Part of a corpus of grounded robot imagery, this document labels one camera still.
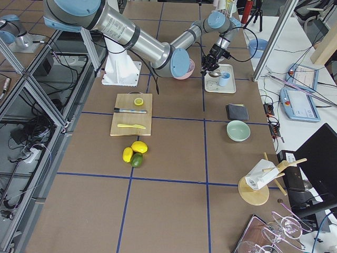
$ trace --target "blue joint cap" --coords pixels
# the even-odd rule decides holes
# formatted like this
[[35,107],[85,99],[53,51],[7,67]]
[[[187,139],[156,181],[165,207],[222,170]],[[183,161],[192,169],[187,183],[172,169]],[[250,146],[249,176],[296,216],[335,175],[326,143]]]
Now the blue joint cap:
[[0,31],[0,38],[6,43],[11,44],[15,41],[15,36],[6,31]]
[[237,20],[235,17],[231,17],[230,21],[235,25],[235,27],[241,26],[241,22],[239,20]]
[[54,0],[62,10],[78,17],[94,14],[100,7],[101,0]]
[[45,16],[43,18],[44,18],[45,25],[52,29],[66,31],[66,32],[73,32],[73,33],[79,33],[82,29],[81,26],[65,25],[55,20],[51,20]]
[[177,48],[173,51],[170,69],[174,77],[185,75],[190,67],[190,57],[188,52],[183,48]]
[[14,14],[5,15],[5,16],[1,17],[0,19],[3,19],[5,21],[18,21],[18,20],[20,20],[19,17],[14,15]]
[[213,29],[220,28],[225,23],[225,21],[225,15],[220,12],[212,12],[207,19],[209,26]]

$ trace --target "metal frame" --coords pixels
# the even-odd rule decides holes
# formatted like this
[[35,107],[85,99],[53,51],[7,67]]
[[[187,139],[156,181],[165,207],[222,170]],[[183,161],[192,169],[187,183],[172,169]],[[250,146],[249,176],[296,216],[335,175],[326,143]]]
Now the metal frame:
[[[68,105],[64,108],[62,114],[58,111],[46,92],[33,77],[33,73],[42,63],[45,56],[49,53],[49,47],[54,44],[60,36],[61,31],[56,31],[53,36],[51,36],[51,39],[45,44],[27,68],[21,65],[12,51],[10,51],[9,47],[0,39],[0,52],[4,54],[5,58],[9,61],[16,73],[21,76],[6,99],[0,105],[0,120],[8,120],[11,122],[27,120],[26,118],[19,119],[16,117],[11,119],[10,117],[6,117],[6,113],[13,106],[15,100],[18,98],[18,95],[25,89],[30,96],[34,98],[36,103],[43,108],[56,125],[55,132],[47,146],[52,152],[52,163],[49,164],[48,151],[46,151],[43,156],[40,156],[38,165],[36,165],[35,168],[36,172],[29,183],[28,190],[24,193],[23,200],[20,206],[16,209],[17,212],[13,221],[8,224],[9,227],[7,227],[4,231],[4,237],[2,237],[0,241],[0,252],[8,252],[12,241],[15,242],[15,251],[21,252],[26,247],[38,220],[38,215],[42,209],[42,205],[40,205],[41,202],[37,201],[37,199],[45,198],[50,190],[51,184],[56,176],[57,169],[61,163],[61,159],[65,153],[65,149],[70,142],[71,138],[69,137],[72,136],[71,131],[75,128],[78,115],[84,106],[84,101],[88,96],[92,83],[95,79],[94,68],[98,70],[101,64],[99,59],[102,59],[105,55],[104,51],[102,51],[100,55],[97,54],[94,44],[91,41],[91,37],[88,37],[87,32],[88,31],[84,31],[83,40],[87,40],[85,45],[91,55],[90,58],[88,58],[88,62],[84,67],[78,84],[72,91]],[[72,117],[72,123],[68,127],[70,132],[62,134],[67,124],[68,117]],[[12,173],[0,172],[0,176],[10,178]],[[29,175],[17,173],[14,174],[14,178],[27,179],[29,178]]]
[[279,39],[282,33],[282,30],[284,29],[286,25],[286,22],[288,21],[289,17],[292,15],[298,2],[299,0],[287,0],[287,2],[285,3],[284,10],[281,16],[279,17],[277,24],[275,25],[275,28],[270,36],[268,45],[266,49],[264,50],[258,65],[256,66],[256,69],[253,75],[254,82],[258,81],[258,79],[260,78],[262,71],[267,64],[268,59],[272,51],[274,50],[277,40]]
[[90,34],[89,30],[82,27],[81,35],[82,35],[84,45],[85,45],[86,49],[88,50],[89,57],[90,57],[90,59],[93,63],[95,71],[97,71],[100,68],[101,63],[100,63],[100,60],[98,59],[98,54],[97,54],[97,51],[95,49],[95,45],[92,41],[91,34]]
[[0,51],[3,52],[5,58],[12,65],[13,69],[15,69],[17,73],[24,75],[25,68],[22,66],[22,64],[18,61],[18,59],[15,57],[15,55],[12,53],[12,51],[9,49],[9,47],[1,38],[0,38]]

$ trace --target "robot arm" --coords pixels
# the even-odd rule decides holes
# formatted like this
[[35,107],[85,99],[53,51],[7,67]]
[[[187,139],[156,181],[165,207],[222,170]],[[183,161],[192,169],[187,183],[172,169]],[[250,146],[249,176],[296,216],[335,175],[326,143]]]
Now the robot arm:
[[221,39],[205,56],[203,72],[211,71],[234,36],[236,25],[220,12],[194,24],[172,43],[161,43],[106,3],[106,0],[44,0],[45,24],[51,28],[80,32],[98,30],[126,49],[149,60],[158,76],[180,77],[187,73],[190,58],[186,48],[203,33],[218,31]]
[[16,42],[21,48],[29,47],[33,43],[32,36],[27,33],[16,15],[5,15],[0,18],[0,37],[5,43]]

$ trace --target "white table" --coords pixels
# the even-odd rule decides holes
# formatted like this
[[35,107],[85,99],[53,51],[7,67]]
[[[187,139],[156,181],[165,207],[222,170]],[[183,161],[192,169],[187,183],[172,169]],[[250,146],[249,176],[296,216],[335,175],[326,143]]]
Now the white table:
[[[265,40],[269,40],[270,35],[277,23],[278,17],[263,17],[263,31],[259,32],[259,22],[257,21],[256,24],[253,24],[251,22],[248,25],[248,28],[251,29],[258,38],[262,38]],[[245,31],[246,34],[246,42],[249,43],[249,40],[254,39],[254,36],[249,32]],[[283,30],[275,49],[278,50],[286,50],[286,51],[299,51],[307,49],[311,46],[311,43],[304,33],[301,25],[298,23],[297,19],[295,17],[291,17],[286,26]],[[301,64],[313,67],[315,69],[320,69],[324,66],[322,65],[315,65],[312,64],[310,60],[310,56],[314,52],[314,49],[311,48],[308,54],[305,56],[304,60],[301,62]],[[267,66],[273,71],[277,73],[285,73],[289,70],[289,67],[291,64],[296,62],[304,52],[297,52],[297,53],[289,53],[289,52],[281,52],[274,50],[267,62]],[[253,68],[255,69],[259,59],[252,59],[251,60]],[[265,75],[268,72],[267,69],[263,71],[263,75]],[[285,74],[275,74],[273,75],[284,79]],[[334,84],[332,78],[330,77],[328,71],[326,68],[323,68],[319,70],[319,82],[327,83],[327,84]],[[279,97],[272,92],[275,92],[276,94],[280,93],[280,89],[284,86],[283,83],[278,82],[276,80],[272,80],[270,78],[265,79],[265,86],[264,86],[264,78],[260,78],[258,80],[259,89],[261,95],[267,94],[270,96],[273,101],[278,101]],[[326,96],[328,99],[330,99],[332,102],[337,103],[337,89],[325,85],[318,84],[318,92],[320,92],[322,95]],[[316,99],[314,99],[315,105],[321,105],[325,106],[327,104],[324,104]],[[281,138],[278,138],[279,145],[277,146],[277,142],[274,143],[275,149],[277,149],[276,152],[279,152],[280,150],[297,150],[321,125],[324,123],[328,123],[336,132],[337,132],[337,108],[331,107],[331,108],[318,108],[318,113],[321,117],[321,121],[318,123],[310,123],[310,122],[301,122],[301,121],[293,121],[290,120],[286,114],[283,111],[283,108],[281,105],[278,108],[277,103],[274,104],[274,112],[276,117],[279,119],[279,122],[281,124],[280,128],[280,134],[282,136]],[[317,192],[313,190],[312,194],[314,196],[317,195]],[[333,215],[330,215],[329,218],[336,223],[336,219],[333,217]],[[315,246],[315,252],[325,252],[328,251],[328,248],[330,246],[337,244],[337,226],[331,225],[330,226],[331,233],[320,233],[319,238],[322,239],[323,243],[316,243]],[[308,235],[302,236],[301,241],[306,245],[306,250],[308,252],[311,252],[312,245],[313,245],[313,238],[315,237],[316,232],[310,233]]]

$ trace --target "pink bowl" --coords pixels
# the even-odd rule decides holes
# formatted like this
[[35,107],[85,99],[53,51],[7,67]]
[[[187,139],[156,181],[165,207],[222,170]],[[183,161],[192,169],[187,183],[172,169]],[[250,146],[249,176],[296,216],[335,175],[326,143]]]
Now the pink bowl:
[[186,78],[189,78],[192,75],[192,73],[194,71],[194,68],[195,68],[195,63],[193,62],[192,59],[190,59],[190,67],[189,67],[189,70],[187,71],[187,73],[185,75],[181,76],[181,77],[175,77],[175,78],[178,79],[178,80],[184,80]]

